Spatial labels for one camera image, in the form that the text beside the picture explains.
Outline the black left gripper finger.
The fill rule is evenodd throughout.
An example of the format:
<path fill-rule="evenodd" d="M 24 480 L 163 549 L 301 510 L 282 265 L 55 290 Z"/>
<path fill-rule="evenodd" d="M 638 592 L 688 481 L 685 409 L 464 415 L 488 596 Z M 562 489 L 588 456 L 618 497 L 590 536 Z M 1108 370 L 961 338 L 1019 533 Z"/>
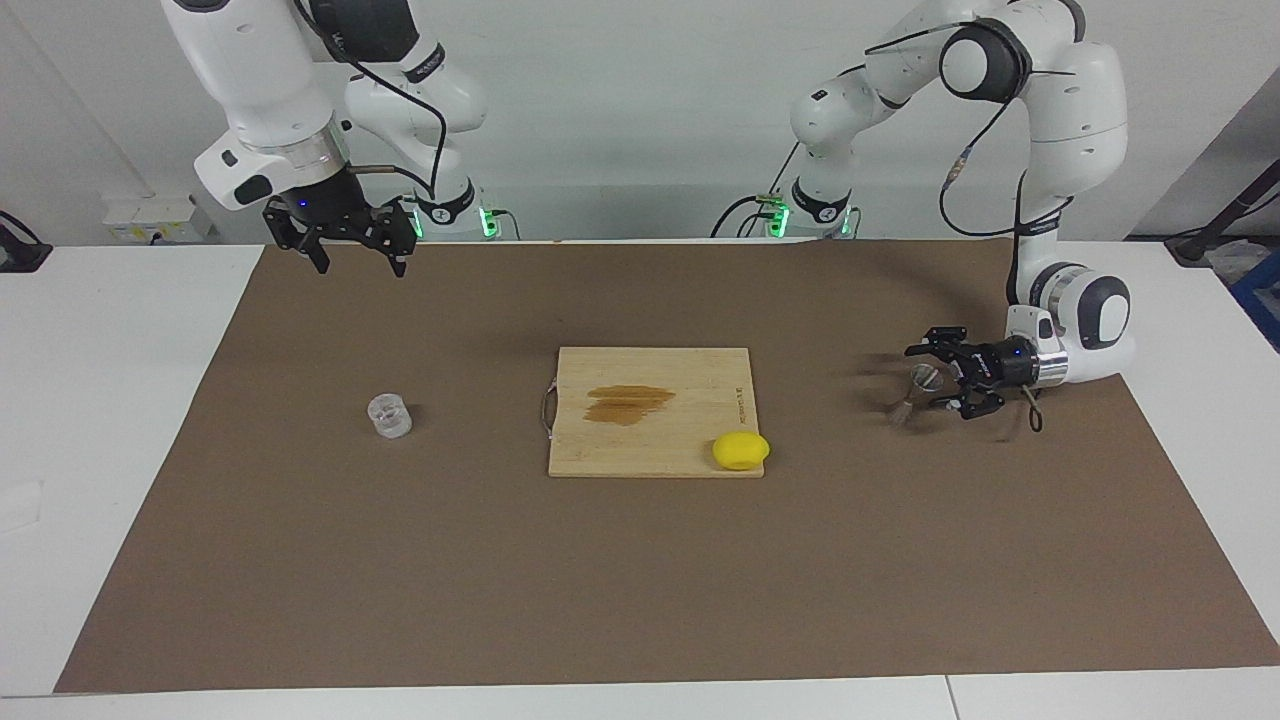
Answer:
<path fill-rule="evenodd" d="M 955 359 L 965 347 L 966 327 L 933 327 L 916 345 L 905 348 L 906 357 Z"/>
<path fill-rule="evenodd" d="M 931 400 L 931 410 L 954 411 L 966 421 L 995 414 L 1001 407 L 1004 397 L 1000 395 L 951 395 Z"/>

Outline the metal double jigger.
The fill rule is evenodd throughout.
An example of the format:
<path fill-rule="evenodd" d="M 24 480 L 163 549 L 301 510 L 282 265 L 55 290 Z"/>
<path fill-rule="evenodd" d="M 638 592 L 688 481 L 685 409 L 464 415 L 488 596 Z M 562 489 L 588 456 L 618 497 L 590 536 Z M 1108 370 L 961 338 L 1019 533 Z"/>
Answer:
<path fill-rule="evenodd" d="M 908 373 L 908 387 L 902 397 L 887 411 L 891 427 L 902 427 L 911 415 L 928 405 L 931 397 L 945 386 L 941 370 L 931 364 L 916 364 Z"/>

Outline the small clear glass cup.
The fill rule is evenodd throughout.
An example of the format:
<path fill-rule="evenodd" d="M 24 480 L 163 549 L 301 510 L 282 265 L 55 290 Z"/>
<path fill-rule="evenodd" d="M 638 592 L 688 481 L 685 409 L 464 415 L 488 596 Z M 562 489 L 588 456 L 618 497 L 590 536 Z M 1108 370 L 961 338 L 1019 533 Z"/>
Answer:
<path fill-rule="evenodd" d="M 413 420 L 404 400 L 396 393 L 383 393 L 370 400 L 367 416 L 375 432 L 385 439 L 398 439 L 413 428 Z"/>

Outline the black stand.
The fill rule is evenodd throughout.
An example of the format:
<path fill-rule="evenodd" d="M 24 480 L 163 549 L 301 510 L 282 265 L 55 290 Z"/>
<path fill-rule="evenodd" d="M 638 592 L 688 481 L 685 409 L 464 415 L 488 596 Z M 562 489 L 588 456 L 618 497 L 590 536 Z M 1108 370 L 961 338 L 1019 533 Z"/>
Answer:
<path fill-rule="evenodd" d="M 1181 266 L 1206 266 L 1206 252 L 1219 245 L 1231 225 L 1280 200 L 1280 158 L 1204 225 L 1169 236 L 1165 249 Z"/>

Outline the yellow lemon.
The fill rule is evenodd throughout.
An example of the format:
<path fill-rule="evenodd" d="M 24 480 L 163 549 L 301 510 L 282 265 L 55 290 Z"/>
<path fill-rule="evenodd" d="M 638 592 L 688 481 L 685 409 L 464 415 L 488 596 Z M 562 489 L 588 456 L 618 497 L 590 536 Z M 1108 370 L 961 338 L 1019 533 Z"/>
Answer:
<path fill-rule="evenodd" d="M 724 433 L 710 446 L 717 466 L 726 471 L 762 470 L 771 451 L 771 443 L 764 436 L 748 430 Z"/>

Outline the wooden cutting board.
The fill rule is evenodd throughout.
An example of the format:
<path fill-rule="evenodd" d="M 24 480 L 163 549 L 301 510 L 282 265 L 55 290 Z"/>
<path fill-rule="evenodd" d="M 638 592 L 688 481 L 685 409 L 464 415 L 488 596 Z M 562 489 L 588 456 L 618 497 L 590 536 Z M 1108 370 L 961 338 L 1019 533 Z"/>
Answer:
<path fill-rule="evenodd" d="M 748 348 L 559 348 L 548 428 L 552 478 L 759 479 L 722 468 L 713 443 L 756 432 Z"/>

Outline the blue crate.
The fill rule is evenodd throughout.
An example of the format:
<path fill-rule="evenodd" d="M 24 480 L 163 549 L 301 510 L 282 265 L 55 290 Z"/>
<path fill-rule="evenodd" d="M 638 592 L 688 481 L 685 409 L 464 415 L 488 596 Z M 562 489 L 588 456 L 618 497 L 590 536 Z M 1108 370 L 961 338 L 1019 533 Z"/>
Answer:
<path fill-rule="evenodd" d="M 1239 281 L 1230 283 L 1228 291 L 1280 354 L 1280 249 L 1274 249 Z"/>

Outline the brown table mat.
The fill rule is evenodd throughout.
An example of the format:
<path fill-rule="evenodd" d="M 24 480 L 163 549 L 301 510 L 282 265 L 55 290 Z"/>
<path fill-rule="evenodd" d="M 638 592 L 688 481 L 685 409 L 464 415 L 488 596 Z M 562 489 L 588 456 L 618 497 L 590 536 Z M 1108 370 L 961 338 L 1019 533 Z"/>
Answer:
<path fill-rule="evenodd" d="M 1124 380 L 886 424 L 1005 242 L 330 255 L 260 259 L 56 691 L 1280 664 Z M 765 475 L 549 477 L 564 346 L 748 348 Z"/>

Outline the white paper label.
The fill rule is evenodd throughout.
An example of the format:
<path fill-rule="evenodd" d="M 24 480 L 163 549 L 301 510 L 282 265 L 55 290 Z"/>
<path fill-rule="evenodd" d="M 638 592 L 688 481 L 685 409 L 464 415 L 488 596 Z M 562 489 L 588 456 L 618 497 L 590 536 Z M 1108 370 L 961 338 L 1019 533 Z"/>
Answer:
<path fill-rule="evenodd" d="M 0 536 L 40 523 L 44 489 L 38 480 L 0 487 Z"/>

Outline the white wall socket box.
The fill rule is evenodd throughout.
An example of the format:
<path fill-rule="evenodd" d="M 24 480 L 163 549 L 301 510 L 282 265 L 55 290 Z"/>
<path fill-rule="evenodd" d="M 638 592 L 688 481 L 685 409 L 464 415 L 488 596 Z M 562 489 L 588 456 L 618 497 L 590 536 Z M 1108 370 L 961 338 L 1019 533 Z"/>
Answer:
<path fill-rule="evenodd" d="M 189 195 L 110 201 L 101 224 L 122 243 L 196 245 L 219 240 L 212 219 Z"/>

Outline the black clamp mount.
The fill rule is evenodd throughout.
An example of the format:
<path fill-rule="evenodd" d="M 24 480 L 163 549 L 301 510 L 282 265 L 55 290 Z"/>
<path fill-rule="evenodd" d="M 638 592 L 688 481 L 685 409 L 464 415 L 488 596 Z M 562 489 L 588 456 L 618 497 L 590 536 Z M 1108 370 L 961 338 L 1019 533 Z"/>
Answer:
<path fill-rule="evenodd" d="M 0 210 L 0 273 L 35 273 L 52 250 L 24 222 Z"/>

